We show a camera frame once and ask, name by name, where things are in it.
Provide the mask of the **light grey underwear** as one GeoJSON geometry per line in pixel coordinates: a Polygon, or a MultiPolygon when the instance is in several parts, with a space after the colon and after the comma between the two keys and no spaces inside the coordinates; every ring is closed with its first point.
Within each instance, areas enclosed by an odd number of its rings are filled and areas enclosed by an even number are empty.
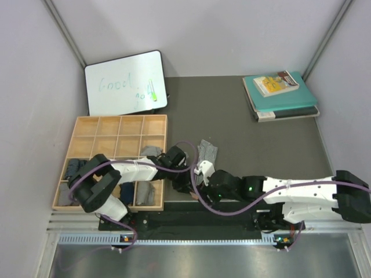
{"type": "Polygon", "coordinates": [[[140,156],[159,156],[162,152],[163,149],[160,147],[147,145],[141,150],[140,156]]]}

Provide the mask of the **grey striped boxer shorts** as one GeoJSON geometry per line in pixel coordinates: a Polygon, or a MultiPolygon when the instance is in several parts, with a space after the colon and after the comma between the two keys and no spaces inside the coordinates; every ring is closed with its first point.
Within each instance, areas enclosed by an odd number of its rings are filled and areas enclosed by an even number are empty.
{"type": "Polygon", "coordinates": [[[217,157],[218,147],[214,146],[212,143],[206,140],[201,140],[197,148],[198,148],[198,162],[202,160],[208,160],[214,165],[217,157]]]}

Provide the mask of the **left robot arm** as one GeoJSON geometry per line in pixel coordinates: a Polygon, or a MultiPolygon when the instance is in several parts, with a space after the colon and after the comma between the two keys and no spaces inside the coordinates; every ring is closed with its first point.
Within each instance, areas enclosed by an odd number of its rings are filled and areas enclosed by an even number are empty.
{"type": "Polygon", "coordinates": [[[131,224],[132,214],[165,208],[164,186],[191,193],[191,168],[178,146],[138,159],[109,159],[102,153],[88,160],[68,180],[68,197],[85,213],[108,217],[118,229],[131,224]]]}

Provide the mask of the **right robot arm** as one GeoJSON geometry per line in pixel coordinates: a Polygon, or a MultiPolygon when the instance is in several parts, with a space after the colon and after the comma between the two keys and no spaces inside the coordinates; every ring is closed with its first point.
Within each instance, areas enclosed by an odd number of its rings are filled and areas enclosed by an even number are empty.
{"type": "Polygon", "coordinates": [[[263,209],[256,220],[262,230],[312,220],[370,223],[370,188],[345,170],[314,180],[284,180],[192,169],[191,184],[199,201],[214,214],[232,217],[263,209]]]}

